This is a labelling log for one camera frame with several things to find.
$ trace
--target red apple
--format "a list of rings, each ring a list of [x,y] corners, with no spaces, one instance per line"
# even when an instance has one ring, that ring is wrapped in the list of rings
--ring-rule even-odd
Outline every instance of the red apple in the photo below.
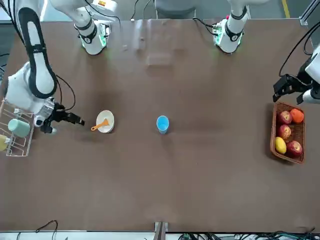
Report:
[[[278,116],[278,122],[280,124],[289,125],[291,123],[291,121],[292,121],[292,116],[291,116],[290,112],[288,112],[288,111],[283,111]]]
[[[287,139],[291,135],[291,129],[288,125],[281,125],[278,129],[278,136],[282,139]]]
[[[302,146],[297,141],[291,141],[286,144],[287,153],[294,156],[299,157],[302,154]]]

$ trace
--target wire rack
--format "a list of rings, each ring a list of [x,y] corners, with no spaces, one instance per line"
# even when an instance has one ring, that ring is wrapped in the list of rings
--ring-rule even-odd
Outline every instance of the wire rack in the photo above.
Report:
[[[18,119],[30,125],[30,132],[26,137],[15,136],[14,133],[8,129],[8,123],[12,119]],[[3,100],[0,107],[0,135],[6,137],[7,147],[4,151],[6,152],[6,156],[28,156],[33,133],[34,114],[25,112],[22,109],[14,107]]]

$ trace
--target green cup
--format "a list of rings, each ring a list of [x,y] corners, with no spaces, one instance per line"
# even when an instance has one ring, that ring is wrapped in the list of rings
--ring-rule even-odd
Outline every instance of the green cup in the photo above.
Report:
[[[25,121],[11,119],[8,123],[8,129],[13,132],[14,135],[25,138],[30,132],[30,125]]]

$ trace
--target black cable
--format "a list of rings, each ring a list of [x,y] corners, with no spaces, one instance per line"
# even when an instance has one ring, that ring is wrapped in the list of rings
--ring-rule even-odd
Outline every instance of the black cable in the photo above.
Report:
[[[136,14],[136,5],[137,5],[137,2],[139,2],[139,0],[136,0],[135,1],[135,3],[134,3],[134,12],[133,12],[133,14],[132,14],[132,17],[130,18],[130,19],[133,19],[134,18],[134,16],[135,16],[135,14]]]
[[[57,76],[59,79],[61,79],[61,80],[70,88],[70,90],[71,90],[71,92],[72,92],[72,94],[73,94],[73,105],[72,105],[71,107],[65,109],[65,111],[69,111],[69,110],[73,109],[74,106],[76,105],[76,94],[75,94],[75,91],[73,90],[73,88],[70,86],[70,84],[69,84],[66,80],[64,80],[64,79],[63,79],[62,77],[60,77],[58,74],[56,74],[56,76]]]
[[[211,232],[209,232],[209,234],[210,234],[215,240],[221,240],[221,238],[218,237],[217,235],[215,235],[215,234],[213,234],[213,233],[211,233]]]
[[[55,233],[57,232],[57,229],[58,229],[58,221],[57,220],[51,220],[49,221],[47,224],[39,227],[37,230],[35,230],[35,233],[39,233],[41,229],[44,229],[45,227],[47,227],[48,225],[52,224],[52,223],[55,223],[55,229],[53,231],[53,234],[52,234],[52,240],[54,240],[54,236],[55,236]]]
[[[250,234],[248,234],[247,236],[245,236],[244,238],[243,238],[243,236],[244,236],[245,234],[243,234],[243,235],[241,235],[241,237],[240,237],[240,239],[239,240],[245,240],[247,237],[249,237],[250,236]]]
[[[146,10],[146,7],[148,6],[148,4],[151,2],[151,0],[149,0],[145,5],[144,5],[144,8],[143,8],[143,12],[142,12],[142,20],[145,19],[145,10]]]
[[[306,40],[305,40],[305,42],[304,42],[304,45],[303,45],[303,52],[304,52],[304,54],[309,55],[309,56],[311,56],[311,55],[313,54],[312,52],[307,52],[306,47],[307,47],[307,43],[308,43],[309,39],[311,38],[312,34],[313,34],[319,27],[320,27],[320,24],[319,24],[315,29],[313,29],[313,30],[310,32],[309,36],[306,38]]]
[[[16,0],[13,0],[13,21],[14,24],[17,25],[17,19],[16,19]]]
[[[119,25],[121,26],[120,18],[117,16],[110,16],[110,15],[105,15],[101,12],[99,12],[97,9],[95,9],[87,0],[84,0],[93,10],[95,10],[98,14],[101,14],[102,16],[108,17],[108,18],[116,18],[119,21]]]
[[[214,240],[209,232],[206,232],[204,235],[206,235],[208,240]]]
[[[96,18],[93,17],[93,13],[90,13],[86,7],[85,7],[85,10],[86,10],[86,12],[91,16],[91,18],[92,18],[93,20],[96,20],[96,21],[98,20],[98,19],[96,19]]]
[[[7,3],[8,3],[8,12],[7,12],[7,14],[9,15],[12,24],[14,24],[14,23],[13,23],[13,20],[12,20],[12,15],[11,15],[10,0],[8,0]]]
[[[310,231],[307,231],[305,233],[290,233],[286,231],[275,231],[272,233],[259,233],[254,238],[255,240],[259,238],[265,238],[268,240],[279,240],[283,235],[289,235],[297,238],[297,240],[313,240],[312,232],[315,230],[315,228],[312,228]]]
[[[59,91],[60,91],[60,104],[62,105],[62,89],[61,89],[61,85],[58,79],[56,79],[56,83],[58,84],[59,87]]]
[[[215,24],[217,23],[213,23],[212,25],[208,24],[208,23],[205,23],[205,21],[202,19],[202,18],[197,18],[197,17],[193,17],[192,18],[193,20],[198,20],[201,24],[203,24],[206,28],[206,30],[213,36],[218,36],[218,34],[216,33],[213,33],[212,31],[210,31],[209,28],[213,28]]]
[[[198,18],[198,17],[193,17],[192,18],[193,20],[198,20],[200,23],[202,23],[203,25],[209,27],[209,28],[213,28],[213,25],[217,24],[217,23],[214,23],[214,24],[208,24],[208,23],[205,23],[204,19],[203,18]]]
[[[283,77],[284,75],[282,75],[282,69],[284,68],[284,66],[286,65],[288,59],[290,58],[290,56],[292,55],[292,53],[296,50],[296,48],[298,47],[298,45],[306,38],[306,36],[315,28],[318,28],[318,26],[320,25],[320,21],[317,22],[313,27],[311,27],[309,29],[309,31],[306,32],[305,35],[303,35],[303,37],[296,43],[296,45],[293,47],[293,49],[291,50],[291,52],[289,53],[289,55],[286,57],[286,60],[284,61],[284,63],[282,64],[280,70],[279,70],[279,77]]]
[[[198,234],[198,239],[199,239],[199,237],[202,238],[202,240],[205,240],[205,238],[203,236],[201,236],[201,234]]]

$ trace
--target fruit basket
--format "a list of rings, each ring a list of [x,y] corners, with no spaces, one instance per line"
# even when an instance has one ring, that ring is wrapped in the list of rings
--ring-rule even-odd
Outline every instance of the fruit basket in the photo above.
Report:
[[[298,109],[303,114],[304,111],[296,106],[292,106],[290,104],[284,103],[284,102],[276,102],[274,104],[273,108],[273,117],[272,117],[272,129],[271,129],[271,140],[270,140],[270,150],[271,152],[278,158],[287,160],[289,162],[295,163],[295,164],[302,164],[305,161],[305,133],[306,133],[306,125],[305,125],[305,119],[301,123],[291,123],[289,124],[289,127],[291,129],[291,135],[289,138],[285,139],[284,141],[286,143],[289,143],[291,141],[297,141],[302,146],[302,154],[298,157],[292,157],[287,152],[285,154],[280,154],[275,149],[275,140],[277,136],[277,129],[279,125],[277,124],[277,116],[282,113],[283,111],[290,112],[292,109]]]

